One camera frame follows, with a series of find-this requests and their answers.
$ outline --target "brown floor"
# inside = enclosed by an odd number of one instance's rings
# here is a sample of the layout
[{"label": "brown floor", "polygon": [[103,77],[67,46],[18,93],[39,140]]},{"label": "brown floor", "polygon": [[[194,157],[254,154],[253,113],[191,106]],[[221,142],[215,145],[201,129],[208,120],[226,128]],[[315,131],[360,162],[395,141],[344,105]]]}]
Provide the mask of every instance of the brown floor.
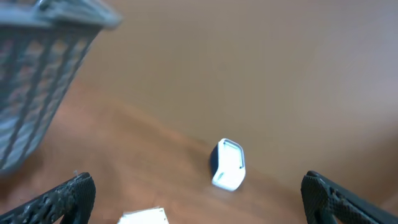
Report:
[{"label": "brown floor", "polygon": [[89,172],[97,194],[91,223],[116,223],[123,211],[165,208],[178,223],[305,223],[300,196],[248,168],[237,191],[211,184],[212,146],[181,136],[133,108],[75,83],[45,140],[0,183],[5,212]]}]

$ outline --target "white object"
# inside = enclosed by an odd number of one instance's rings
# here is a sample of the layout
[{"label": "white object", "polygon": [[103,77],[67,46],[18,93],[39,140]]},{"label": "white object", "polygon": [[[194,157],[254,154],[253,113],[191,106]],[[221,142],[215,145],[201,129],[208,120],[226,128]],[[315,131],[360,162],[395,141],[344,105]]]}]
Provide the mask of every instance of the white object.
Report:
[{"label": "white object", "polygon": [[123,213],[118,224],[169,224],[164,208]]},{"label": "white object", "polygon": [[211,153],[210,166],[213,185],[230,191],[236,190],[246,175],[243,148],[238,143],[223,138]]}]

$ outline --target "small white box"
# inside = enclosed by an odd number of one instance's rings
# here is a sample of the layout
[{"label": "small white box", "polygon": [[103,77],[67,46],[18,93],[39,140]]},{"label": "small white box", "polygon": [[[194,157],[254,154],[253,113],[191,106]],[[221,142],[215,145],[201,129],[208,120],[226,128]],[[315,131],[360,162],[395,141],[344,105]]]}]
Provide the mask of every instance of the small white box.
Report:
[{"label": "small white box", "polygon": [[236,142],[223,138],[210,155],[211,183],[222,189],[234,191],[246,175],[243,148]]}]

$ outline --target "white paper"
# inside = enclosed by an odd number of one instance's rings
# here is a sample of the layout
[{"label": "white paper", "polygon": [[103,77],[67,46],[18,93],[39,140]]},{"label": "white paper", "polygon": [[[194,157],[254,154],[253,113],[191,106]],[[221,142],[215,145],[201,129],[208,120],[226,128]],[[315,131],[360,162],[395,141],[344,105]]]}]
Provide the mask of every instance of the white paper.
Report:
[{"label": "white paper", "polygon": [[163,208],[124,213],[118,224],[169,224]]}]

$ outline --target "brown wall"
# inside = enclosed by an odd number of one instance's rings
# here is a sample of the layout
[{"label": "brown wall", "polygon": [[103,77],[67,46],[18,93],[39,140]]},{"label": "brown wall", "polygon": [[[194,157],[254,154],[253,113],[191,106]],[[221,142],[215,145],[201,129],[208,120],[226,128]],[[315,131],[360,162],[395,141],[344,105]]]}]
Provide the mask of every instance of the brown wall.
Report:
[{"label": "brown wall", "polygon": [[210,144],[234,139],[296,191],[309,169],[374,202],[396,190],[397,1],[108,2],[124,22],[99,36],[86,83]]}]

